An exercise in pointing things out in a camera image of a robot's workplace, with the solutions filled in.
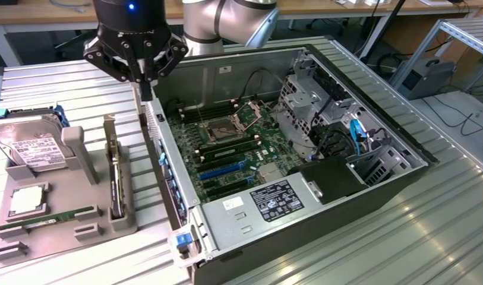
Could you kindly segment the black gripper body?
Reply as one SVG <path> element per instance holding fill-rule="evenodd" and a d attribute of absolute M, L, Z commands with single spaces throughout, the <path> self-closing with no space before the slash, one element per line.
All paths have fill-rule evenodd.
<path fill-rule="evenodd" d="M 97 17 L 96 37 L 116 56 L 123 60 L 128 52 L 123 52 L 121 44 L 128 42 L 133 57 L 144 60 L 144 41 L 156 44 L 160 51 L 172 39 L 165 21 L 165 3 L 163 1 L 93 1 Z"/>

